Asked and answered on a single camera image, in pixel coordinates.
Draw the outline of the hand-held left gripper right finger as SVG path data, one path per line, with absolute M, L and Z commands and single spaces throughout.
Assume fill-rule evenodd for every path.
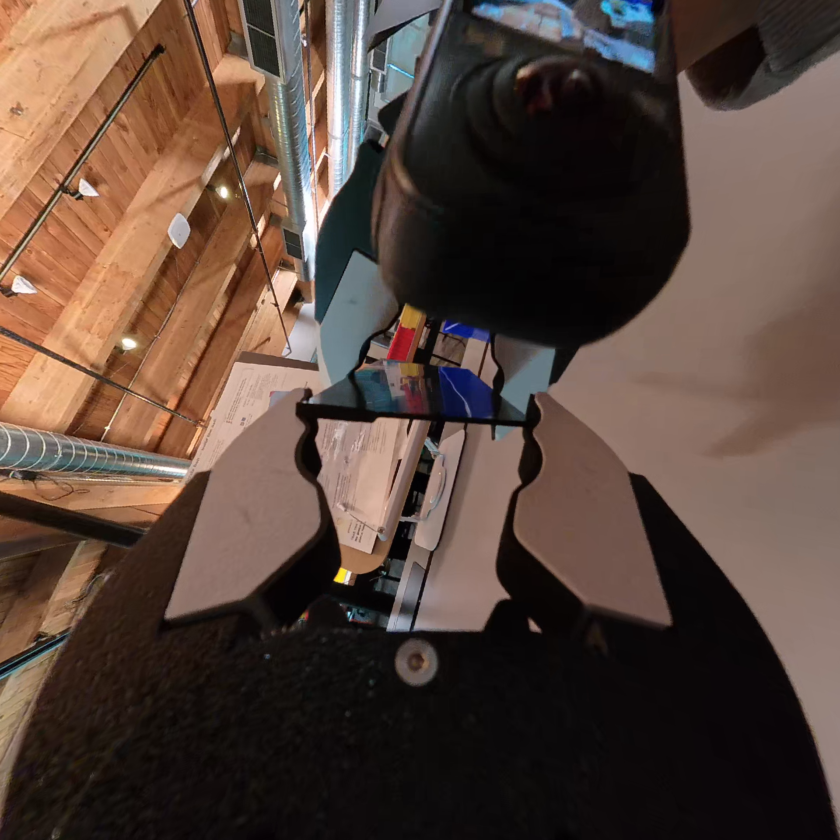
M 544 632 L 590 616 L 664 629 L 673 619 L 632 482 L 610 446 L 546 392 L 523 432 L 539 467 L 512 499 L 511 596 Z

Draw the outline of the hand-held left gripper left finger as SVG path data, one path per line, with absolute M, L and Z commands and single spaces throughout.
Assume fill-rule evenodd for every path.
M 285 394 L 227 446 L 206 487 L 164 620 L 226 615 L 294 624 L 341 565 L 307 388 Z

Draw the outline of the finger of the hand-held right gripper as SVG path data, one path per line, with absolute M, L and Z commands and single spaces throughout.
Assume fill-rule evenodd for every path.
M 362 349 L 400 311 L 383 282 L 372 237 L 372 206 L 385 150 L 358 149 L 353 170 L 333 197 L 318 233 L 314 276 L 318 370 L 322 388 L 360 365 Z
M 495 334 L 490 355 L 496 365 L 494 395 L 525 414 L 530 397 L 549 389 L 556 350 Z

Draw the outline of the thin black acrylic plate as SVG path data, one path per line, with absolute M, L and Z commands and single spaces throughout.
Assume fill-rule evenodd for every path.
M 525 427 L 526 414 L 467 369 L 378 360 L 299 402 L 302 419 L 379 418 Z

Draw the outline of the person's right forearm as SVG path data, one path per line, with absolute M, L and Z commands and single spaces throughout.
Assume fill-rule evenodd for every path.
M 711 109 L 746 109 L 839 49 L 838 1 L 674 1 L 678 72 Z

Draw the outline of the white printed instruction sheet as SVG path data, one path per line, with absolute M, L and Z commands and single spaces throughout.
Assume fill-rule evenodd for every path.
M 318 420 L 318 481 L 341 545 L 373 552 L 410 428 L 409 420 L 397 418 L 372 423 Z

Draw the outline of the board with printed notice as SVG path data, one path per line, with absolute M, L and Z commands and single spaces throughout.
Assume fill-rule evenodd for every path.
M 184 481 L 210 470 L 218 457 L 249 425 L 296 389 L 322 389 L 315 363 L 243 352 L 233 364 L 192 457 Z

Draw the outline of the grey ceiling air vent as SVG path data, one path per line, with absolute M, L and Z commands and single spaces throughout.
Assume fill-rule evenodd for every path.
M 257 71 L 283 81 L 274 3 L 238 1 L 248 61 Z

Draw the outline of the silver ventilation duct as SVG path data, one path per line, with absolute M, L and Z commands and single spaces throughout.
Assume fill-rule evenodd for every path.
M 280 76 L 267 82 L 271 132 L 288 218 L 301 238 L 303 258 L 297 261 L 299 277 L 309 283 L 314 279 L 317 215 L 312 194 L 298 2 L 274 1 L 272 12 Z
M 371 1 L 325 3 L 330 198 L 348 181 L 362 142 L 369 85 L 364 35 L 371 7 Z
M 1 468 L 33 474 L 182 480 L 187 459 L 1 423 Z

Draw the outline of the black lighting track rail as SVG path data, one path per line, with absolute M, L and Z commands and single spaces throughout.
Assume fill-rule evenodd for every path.
M 121 92 L 117 101 L 114 102 L 113 106 L 108 111 L 105 120 L 103 120 L 100 123 L 96 132 L 90 137 L 87 144 L 79 152 L 78 157 L 75 159 L 69 171 L 64 175 L 62 180 L 58 183 L 58 185 L 55 187 L 55 189 L 49 196 L 48 201 L 45 203 L 45 205 L 43 205 L 41 210 L 38 212 L 38 214 L 35 216 L 33 221 L 30 223 L 30 225 L 22 235 L 22 237 L 18 240 L 15 247 L 13 247 L 10 254 L 5 258 L 1 267 L 1 280 L 5 279 L 6 275 L 11 271 L 14 264 L 23 255 L 26 248 L 37 235 L 37 232 L 46 222 L 48 216 L 51 215 L 54 209 L 56 208 L 56 205 L 58 204 L 60 198 L 63 195 L 70 196 L 77 201 L 81 201 L 87 196 L 87 194 L 84 193 L 80 187 L 73 187 L 74 182 L 77 180 L 77 176 L 81 173 L 81 170 L 84 167 L 85 163 L 88 162 L 93 151 L 96 150 L 99 143 L 102 141 L 107 131 L 115 122 L 116 118 L 120 115 L 125 105 L 131 99 L 137 87 L 141 84 L 142 80 L 148 74 L 155 61 L 158 60 L 161 56 L 163 56 L 165 52 L 165 46 L 162 43 L 158 43 L 154 46 L 150 54 L 147 55 L 147 57 L 143 60 L 143 63 L 141 64 L 137 72 L 134 74 L 129 85 Z

